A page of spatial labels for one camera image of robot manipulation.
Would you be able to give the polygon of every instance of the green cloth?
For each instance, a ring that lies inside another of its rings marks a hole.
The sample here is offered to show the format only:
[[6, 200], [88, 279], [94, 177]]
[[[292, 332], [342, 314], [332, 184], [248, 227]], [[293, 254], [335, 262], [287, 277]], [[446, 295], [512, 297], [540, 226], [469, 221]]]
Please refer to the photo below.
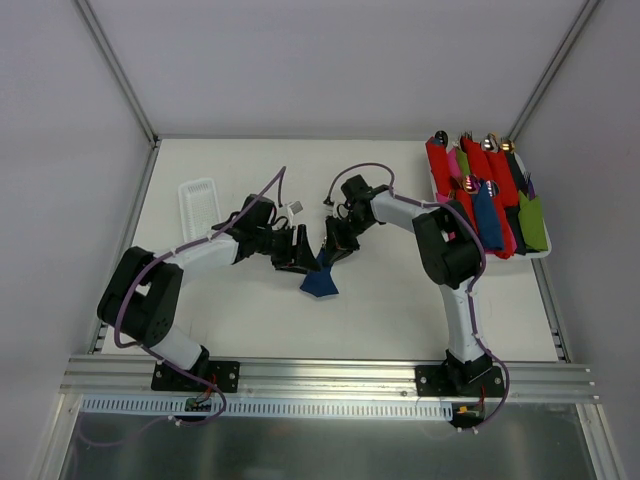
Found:
[[529, 200], [522, 192], [518, 192], [518, 197], [520, 198], [518, 221], [520, 222], [520, 228], [522, 228], [524, 243], [527, 247], [537, 250], [538, 252], [549, 250], [547, 235], [544, 229], [540, 197]]
[[458, 147], [456, 147], [456, 161], [458, 162], [458, 167], [460, 167], [460, 173], [462, 173], [463, 176], [471, 175], [471, 167], [469, 167], [467, 154]]

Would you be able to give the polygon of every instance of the metal frame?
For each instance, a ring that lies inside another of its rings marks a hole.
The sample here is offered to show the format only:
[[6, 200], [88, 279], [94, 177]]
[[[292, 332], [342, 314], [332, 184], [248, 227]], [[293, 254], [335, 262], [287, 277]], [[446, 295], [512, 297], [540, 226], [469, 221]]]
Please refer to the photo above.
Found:
[[[73, 0], [81, 19], [114, 76], [120, 91], [152, 147], [129, 213], [118, 256], [131, 244], [158, 154], [158, 135], [142, 108], [122, 65], [91, 7], [89, 0]], [[509, 136], [516, 139], [556, 77], [559, 69], [584, 31], [602, 0], [585, 0], [575, 20], [541, 75], [536, 87], [516, 118]], [[511, 392], [508, 402], [576, 404], [585, 439], [598, 479], [626, 479], [611, 441], [591, 370], [570, 362], [572, 352], [544, 261], [533, 261], [550, 328], [558, 347], [558, 363], [508, 363]], [[99, 341], [101, 326], [96, 320], [91, 349]], [[419, 402], [460, 399], [417, 396], [414, 367], [436, 362], [340, 361], [301, 359], [234, 359], [240, 361], [241, 381], [237, 398], [244, 404], [265, 399], [276, 404], [299, 401], [375, 401], [378, 405], [417, 405]], [[83, 395], [156, 395], [150, 391], [154, 361], [131, 355], [76, 355], [69, 362], [55, 412], [45, 438], [46, 448], [38, 455], [35, 477], [56, 479], [63, 468]]]

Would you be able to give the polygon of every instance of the white tray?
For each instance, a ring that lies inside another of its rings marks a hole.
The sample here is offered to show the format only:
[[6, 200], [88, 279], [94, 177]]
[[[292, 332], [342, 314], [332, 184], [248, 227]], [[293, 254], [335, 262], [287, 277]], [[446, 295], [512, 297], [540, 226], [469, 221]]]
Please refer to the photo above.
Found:
[[[520, 167], [520, 171], [524, 172], [526, 169], [524, 168], [524, 163], [522, 163], [522, 159], [520, 155], [515, 153], [516, 161], [518, 162], [518, 166]], [[431, 180], [431, 192], [433, 192], [433, 198], [437, 201], [436, 192], [438, 189], [436, 188], [436, 180], [433, 178], [433, 173], [431, 173], [431, 167], [429, 167], [429, 179]], [[544, 224], [544, 234], [547, 237], [547, 246], [549, 249], [546, 252], [532, 252], [526, 253], [524, 255], [518, 255], [517, 253], [513, 256], [506, 259], [506, 261], [518, 261], [518, 260], [533, 260], [534, 258], [544, 258], [551, 253], [551, 239], [549, 238], [549, 230], [547, 230], [547, 224]], [[493, 253], [487, 253], [487, 262], [504, 262], [505, 259], [500, 257], [496, 257]]]

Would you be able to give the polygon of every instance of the white wall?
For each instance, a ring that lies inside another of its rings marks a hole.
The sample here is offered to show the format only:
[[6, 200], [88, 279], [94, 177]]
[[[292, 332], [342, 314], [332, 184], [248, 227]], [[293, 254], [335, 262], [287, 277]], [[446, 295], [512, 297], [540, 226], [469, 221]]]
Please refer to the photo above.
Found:
[[575, 360], [592, 363], [629, 478], [640, 470], [640, 3], [610, 0], [517, 147], [543, 198]]
[[0, 478], [27, 478], [146, 141], [70, 0], [0, 15]]
[[506, 131], [582, 0], [94, 0], [160, 134]]

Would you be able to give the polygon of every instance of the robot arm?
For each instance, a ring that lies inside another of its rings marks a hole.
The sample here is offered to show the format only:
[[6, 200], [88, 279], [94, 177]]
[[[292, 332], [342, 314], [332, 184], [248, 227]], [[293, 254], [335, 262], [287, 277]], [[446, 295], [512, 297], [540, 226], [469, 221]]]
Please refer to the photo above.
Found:
[[[244, 206], [254, 198], [249, 196]], [[210, 274], [214, 268], [236, 264], [254, 253], [269, 255], [276, 270], [296, 273], [320, 270], [307, 240], [306, 226], [286, 224], [276, 228], [276, 222], [270, 223], [274, 209], [271, 200], [260, 199], [227, 233], [177, 253], [152, 268], [127, 306], [121, 331], [179, 368], [202, 378], [209, 352], [173, 324], [180, 288]], [[213, 228], [219, 230], [226, 223]], [[156, 254], [140, 247], [125, 252], [98, 305], [101, 320], [115, 326], [127, 291], [155, 257]]]
[[[439, 285], [449, 328], [446, 377], [458, 392], [468, 390], [476, 379], [492, 368], [491, 358], [481, 348], [482, 330], [473, 331], [469, 282], [480, 269], [481, 256], [467, 229], [445, 209], [423, 208], [394, 198], [386, 186], [371, 188], [362, 176], [341, 187], [347, 215], [327, 217], [326, 264], [331, 265], [360, 248], [357, 237], [376, 223], [396, 225], [416, 236], [423, 267]], [[449, 202], [466, 218], [463, 207]], [[474, 311], [478, 312], [473, 298]]]

